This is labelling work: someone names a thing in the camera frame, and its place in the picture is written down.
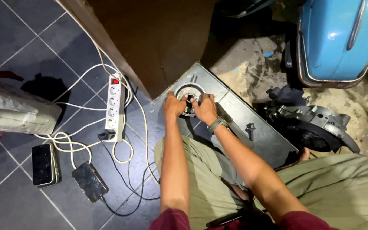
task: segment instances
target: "bolt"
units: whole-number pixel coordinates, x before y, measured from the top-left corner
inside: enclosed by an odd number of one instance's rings
[[[255,125],[254,125],[254,123],[249,123],[248,125],[247,125],[247,130],[249,131],[249,139],[250,140],[253,140],[253,131],[255,131]]]

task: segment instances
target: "chrome trim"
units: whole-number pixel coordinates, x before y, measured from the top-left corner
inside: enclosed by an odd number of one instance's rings
[[[357,76],[357,78],[355,80],[350,80],[350,81],[321,80],[320,81],[320,80],[316,80],[312,76],[310,76],[309,69],[308,69],[308,64],[307,64],[307,61],[306,61],[305,43],[303,41],[303,35],[300,34],[301,26],[302,26],[302,20],[300,19],[299,23],[298,23],[298,34],[296,36],[296,56],[297,56],[299,79],[304,84],[306,84],[307,86],[316,87],[317,86],[316,83],[326,83],[326,82],[351,83],[351,82],[360,81],[365,76],[365,74],[368,70],[368,63],[364,67],[364,69],[359,73],[359,75]],[[307,76],[310,80],[314,81],[314,82],[310,83],[310,82],[304,80],[303,79],[303,74],[305,76]]]
[[[361,0],[359,12],[357,13],[355,23],[353,24],[352,31],[350,32],[349,40],[347,41],[346,50],[349,51],[355,45],[357,35],[359,35],[361,19],[363,18],[363,13],[365,9],[365,0]]]

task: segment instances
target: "wristwatch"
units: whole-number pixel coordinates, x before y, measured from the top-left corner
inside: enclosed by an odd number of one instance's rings
[[[212,122],[209,126],[208,126],[208,130],[212,133],[212,134],[214,134],[214,130],[216,129],[216,128],[218,128],[218,126],[220,126],[220,125],[224,125],[225,127],[227,127],[228,128],[228,124],[227,124],[227,122],[220,116],[220,117],[218,117],[217,118],[217,120],[215,120],[214,122]]]

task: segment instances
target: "blue scooter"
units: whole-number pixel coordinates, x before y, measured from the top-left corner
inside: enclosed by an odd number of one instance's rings
[[[368,70],[368,0],[307,0],[298,22],[296,59],[305,86],[357,85]]]

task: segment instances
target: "power strip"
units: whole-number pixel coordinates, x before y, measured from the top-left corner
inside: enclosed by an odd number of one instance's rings
[[[114,131],[115,136],[109,140],[104,140],[105,142],[120,142],[124,129],[125,87],[120,83],[122,81],[120,74],[115,73],[114,76],[116,78],[111,75],[109,76],[105,129]]]

